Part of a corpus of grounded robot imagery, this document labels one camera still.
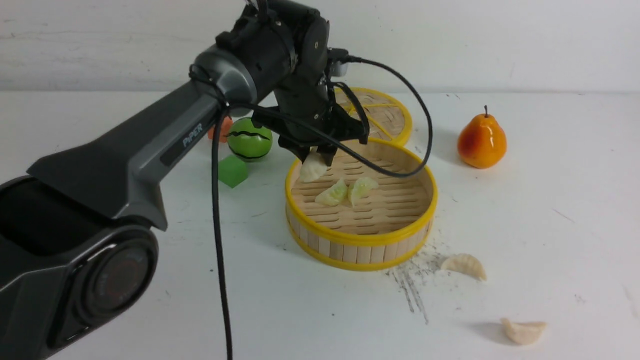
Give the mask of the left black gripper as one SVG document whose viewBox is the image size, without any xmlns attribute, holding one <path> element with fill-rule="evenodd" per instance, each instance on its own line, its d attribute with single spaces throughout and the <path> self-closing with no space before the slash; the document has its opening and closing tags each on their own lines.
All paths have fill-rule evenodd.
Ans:
<svg viewBox="0 0 640 360">
<path fill-rule="evenodd" d="M 314 147 L 325 166 L 331 167 L 338 152 L 336 142 L 368 143 L 370 123 L 360 104 L 356 106 L 360 119 L 350 116 L 338 105 L 335 87 L 327 77 L 328 50 L 325 62 L 318 67 L 316 78 L 303 75 L 306 66 L 300 64 L 273 93 L 277 105 L 254 111 L 251 120 L 256 127 L 266 127 L 279 136 L 278 145 L 292 151 L 304 163 Z"/>
</svg>

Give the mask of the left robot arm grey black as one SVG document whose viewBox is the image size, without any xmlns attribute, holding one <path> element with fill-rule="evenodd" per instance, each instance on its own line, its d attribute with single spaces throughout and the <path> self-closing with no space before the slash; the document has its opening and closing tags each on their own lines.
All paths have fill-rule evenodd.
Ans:
<svg viewBox="0 0 640 360">
<path fill-rule="evenodd" d="M 130 309 L 168 223 L 160 182 L 226 116 L 254 111 L 300 161 L 331 166 L 370 131 L 336 104 L 330 23 L 292 0 L 249 1 L 189 80 L 84 145 L 1 186 L 1 358 L 44 360 Z"/>
</svg>

